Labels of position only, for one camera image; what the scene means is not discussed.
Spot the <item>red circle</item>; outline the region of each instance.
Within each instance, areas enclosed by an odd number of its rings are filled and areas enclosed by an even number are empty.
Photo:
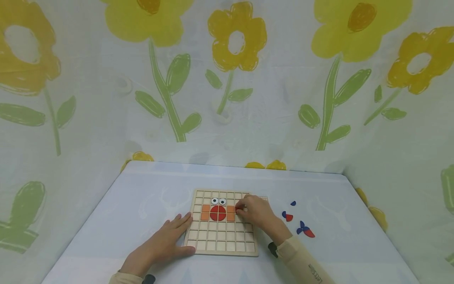
[[[214,221],[222,221],[226,218],[226,209],[222,206],[213,206],[210,210],[210,217]]]

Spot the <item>beige sleeve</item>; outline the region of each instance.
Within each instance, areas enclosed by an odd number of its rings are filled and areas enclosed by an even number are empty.
[[[109,284],[142,284],[143,279],[132,274],[117,272],[110,278]]]
[[[276,252],[298,283],[335,284],[296,236],[283,242]]]

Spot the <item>child's hand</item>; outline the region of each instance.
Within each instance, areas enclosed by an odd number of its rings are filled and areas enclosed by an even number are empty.
[[[193,255],[196,252],[194,247],[176,246],[191,223],[191,212],[183,218],[178,214],[173,221],[167,220],[151,238],[129,254],[120,272],[143,277],[153,264]]]
[[[247,194],[238,201],[236,208],[239,208],[238,215],[261,228],[276,245],[282,244],[292,236],[284,222],[274,215],[270,204],[260,197]]]

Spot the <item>flower print curtain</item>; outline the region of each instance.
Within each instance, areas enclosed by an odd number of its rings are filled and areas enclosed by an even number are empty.
[[[420,282],[452,283],[453,10],[0,0],[0,274],[39,283],[156,160],[342,173]]]

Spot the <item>white table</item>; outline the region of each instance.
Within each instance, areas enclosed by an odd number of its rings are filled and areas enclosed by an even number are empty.
[[[340,174],[142,161],[128,163],[43,283],[107,284],[165,220],[189,211],[195,188],[268,196],[278,216],[294,215],[294,234],[300,220],[312,229],[314,239],[298,237],[338,284],[419,283]],[[156,284],[294,283],[270,242],[259,234],[258,258],[195,255],[150,273]]]

